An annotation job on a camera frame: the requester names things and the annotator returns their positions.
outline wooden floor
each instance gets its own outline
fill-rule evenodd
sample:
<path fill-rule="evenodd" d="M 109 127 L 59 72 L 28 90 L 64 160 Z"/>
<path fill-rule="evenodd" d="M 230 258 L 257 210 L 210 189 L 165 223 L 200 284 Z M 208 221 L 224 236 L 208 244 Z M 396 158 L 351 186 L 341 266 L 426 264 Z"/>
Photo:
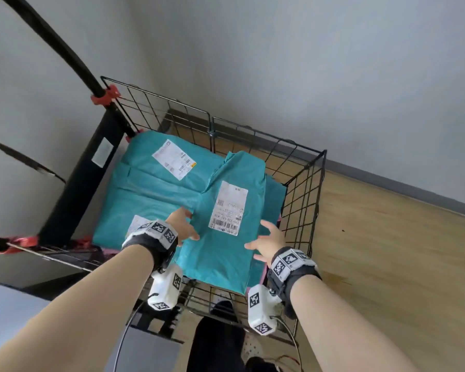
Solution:
<path fill-rule="evenodd" d="M 326 284 L 421 370 L 465 371 L 465 217 L 327 173 L 312 246 Z M 186 371 L 199 320 L 184 313 L 174 333 L 185 341 L 175 372 Z M 297 338 L 304 370 L 319 371 L 301 329 Z M 260 339 L 267 357 L 296 357 L 293 347 Z"/>

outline black wire grid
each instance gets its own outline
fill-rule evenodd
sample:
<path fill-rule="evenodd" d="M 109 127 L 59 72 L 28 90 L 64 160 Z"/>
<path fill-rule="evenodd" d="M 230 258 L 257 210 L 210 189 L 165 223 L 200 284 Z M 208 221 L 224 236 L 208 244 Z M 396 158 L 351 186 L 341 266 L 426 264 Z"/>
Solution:
<path fill-rule="evenodd" d="M 135 85 L 106 77 L 102 77 L 102 81 L 107 87 L 110 84 L 118 87 L 121 96 L 116 101 L 135 132 L 156 130 L 176 135 L 224 157 L 229 151 L 243 150 L 263 159 L 266 162 L 266 173 L 286 187 L 282 215 L 278 222 L 280 230 L 285 234 L 286 244 L 302 250 L 308 256 L 312 255 L 327 150 L 311 149 L 247 125 L 211 117 L 204 110 Z M 82 251 L 56 247 L 21 249 L 85 271 L 93 271 L 105 261 L 105 256 L 96 246 Z M 177 306 L 181 310 L 185 308 L 200 316 L 212 317 L 249 330 L 247 298 L 217 289 L 203 282 L 189 280 Z M 240 323 L 210 314 L 213 295 L 233 300 Z M 280 315 L 296 335 L 298 321 L 287 319 L 282 312 Z M 292 344 L 284 329 L 278 329 L 271 337 Z"/>

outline white label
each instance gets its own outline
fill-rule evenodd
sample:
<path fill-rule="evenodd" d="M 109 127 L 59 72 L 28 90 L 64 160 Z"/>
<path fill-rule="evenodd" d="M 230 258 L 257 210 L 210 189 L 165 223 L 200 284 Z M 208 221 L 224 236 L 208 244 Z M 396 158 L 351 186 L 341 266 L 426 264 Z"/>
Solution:
<path fill-rule="evenodd" d="M 223 181 L 208 227 L 237 236 L 243 219 L 248 189 Z"/>
<path fill-rule="evenodd" d="M 112 152 L 113 144 L 111 144 L 105 137 L 100 142 L 98 149 L 93 154 L 91 161 L 95 163 L 98 167 L 103 168 L 107 162 L 107 158 Z"/>
<path fill-rule="evenodd" d="M 128 237 L 131 232 L 136 231 L 142 225 L 145 225 L 150 222 L 151 221 L 149 221 L 146 218 L 140 217 L 139 215 L 135 215 L 131 224 L 129 225 L 129 228 L 127 229 L 126 237 Z"/>
<path fill-rule="evenodd" d="M 171 140 L 167 140 L 152 156 L 179 181 L 196 165 L 196 162 Z"/>

